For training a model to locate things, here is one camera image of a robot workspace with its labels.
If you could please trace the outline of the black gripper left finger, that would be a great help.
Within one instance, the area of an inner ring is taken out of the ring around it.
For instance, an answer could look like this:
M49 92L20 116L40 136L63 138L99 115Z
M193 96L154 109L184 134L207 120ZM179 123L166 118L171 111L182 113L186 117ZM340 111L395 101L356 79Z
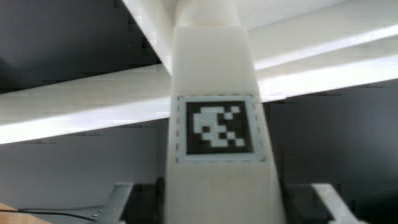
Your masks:
M118 183L97 224L164 224L166 180Z

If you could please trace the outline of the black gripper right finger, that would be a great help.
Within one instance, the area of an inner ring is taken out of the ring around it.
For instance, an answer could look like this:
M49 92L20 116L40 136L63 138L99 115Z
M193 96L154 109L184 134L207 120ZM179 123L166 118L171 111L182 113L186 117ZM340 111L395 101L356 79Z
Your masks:
M287 184L283 199L289 224L363 224L330 183Z

